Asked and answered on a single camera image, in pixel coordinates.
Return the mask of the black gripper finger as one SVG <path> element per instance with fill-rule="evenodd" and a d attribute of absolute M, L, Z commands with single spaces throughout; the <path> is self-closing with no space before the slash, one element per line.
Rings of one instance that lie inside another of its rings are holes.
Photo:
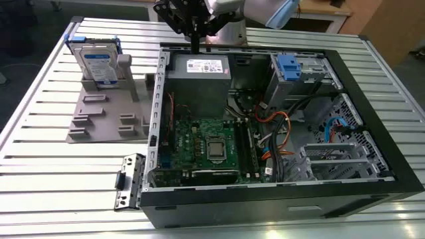
<path fill-rule="evenodd" d="M 206 32 L 195 32 L 195 54 L 203 41 L 214 45 L 243 45 L 243 18 L 229 12 L 209 19 Z"/>
<path fill-rule="evenodd" d="M 153 10 L 176 34 L 189 38 L 190 53 L 195 54 L 194 7 L 190 0 L 156 0 Z"/>

